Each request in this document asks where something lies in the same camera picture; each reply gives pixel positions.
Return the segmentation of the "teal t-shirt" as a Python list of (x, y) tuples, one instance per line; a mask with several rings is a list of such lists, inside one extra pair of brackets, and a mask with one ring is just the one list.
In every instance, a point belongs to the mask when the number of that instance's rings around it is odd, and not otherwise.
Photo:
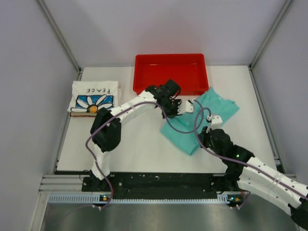
[(194, 102), (195, 111), (184, 113), (174, 119), (170, 119), (160, 129), (161, 134), (178, 149), (187, 155), (194, 154), (199, 148), (199, 143), (193, 132), (194, 120), (201, 108), (207, 107), (211, 114), (222, 118), (222, 123), (227, 122), (239, 110), (239, 106), (232, 100), (223, 99), (213, 88), (210, 88)]

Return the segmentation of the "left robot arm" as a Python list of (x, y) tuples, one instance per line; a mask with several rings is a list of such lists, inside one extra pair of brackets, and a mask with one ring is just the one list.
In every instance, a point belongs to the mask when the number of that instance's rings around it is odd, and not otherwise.
[(93, 156), (93, 166), (90, 175), (92, 185), (99, 191), (109, 186), (109, 158), (121, 141), (122, 127), (141, 114), (159, 107), (163, 118), (174, 118), (183, 114), (182, 100), (178, 99), (181, 89), (172, 79), (164, 85), (151, 85), (132, 100), (112, 109), (102, 108), (98, 111), (86, 148)]

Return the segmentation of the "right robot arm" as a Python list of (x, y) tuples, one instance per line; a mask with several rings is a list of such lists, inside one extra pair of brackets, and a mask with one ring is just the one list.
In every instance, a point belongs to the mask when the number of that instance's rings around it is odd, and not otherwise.
[(308, 187), (269, 167), (247, 149), (234, 144), (222, 129), (195, 133), (201, 148), (227, 166), (225, 186), (248, 191), (274, 204), (303, 229), (308, 228)]

